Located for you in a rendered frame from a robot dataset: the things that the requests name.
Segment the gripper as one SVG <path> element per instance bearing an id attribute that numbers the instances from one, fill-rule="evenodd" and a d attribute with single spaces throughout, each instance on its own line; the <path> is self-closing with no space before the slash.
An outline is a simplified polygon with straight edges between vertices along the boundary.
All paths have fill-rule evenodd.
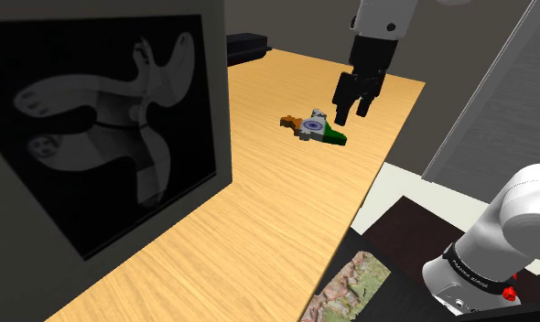
<path id="1" fill-rule="evenodd" d="M 354 38 L 349 58 L 352 72 L 342 72 L 332 98 L 332 103 L 336 105 L 335 124 L 346 124 L 349 111 L 359 98 L 356 114 L 361 117 L 367 115 L 371 104 L 381 92 L 397 44 L 397 40 L 362 36 Z"/>

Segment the orange white green map figure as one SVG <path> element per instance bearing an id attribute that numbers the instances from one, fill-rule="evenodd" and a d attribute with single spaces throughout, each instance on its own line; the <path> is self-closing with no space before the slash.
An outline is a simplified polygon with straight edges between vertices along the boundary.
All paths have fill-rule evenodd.
<path id="1" fill-rule="evenodd" d="M 293 135 L 302 141 L 314 140 L 331 145 L 346 145 L 347 136 L 333 130 L 327 115 L 320 109 L 314 109 L 309 118 L 295 118 L 292 115 L 280 118 L 280 125 L 290 128 Z"/>

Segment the black box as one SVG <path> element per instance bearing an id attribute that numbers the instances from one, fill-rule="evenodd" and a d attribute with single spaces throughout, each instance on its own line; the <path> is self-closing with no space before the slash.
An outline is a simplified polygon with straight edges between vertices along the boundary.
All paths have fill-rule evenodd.
<path id="1" fill-rule="evenodd" d="M 272 48 L 267 36 L 254 33 L 239 33 L 226 36 L 227 63 L 234 66 L 261 59 Z"/>

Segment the grey framed monitor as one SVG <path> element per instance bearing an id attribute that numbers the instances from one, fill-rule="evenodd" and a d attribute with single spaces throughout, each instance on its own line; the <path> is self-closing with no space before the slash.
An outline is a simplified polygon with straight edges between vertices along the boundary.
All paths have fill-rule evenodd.
<path id="1" fill-rule="evenodd" d="M 224 0 L 0 0 L 0 322 L 44 322 L 231 180 Z"/>

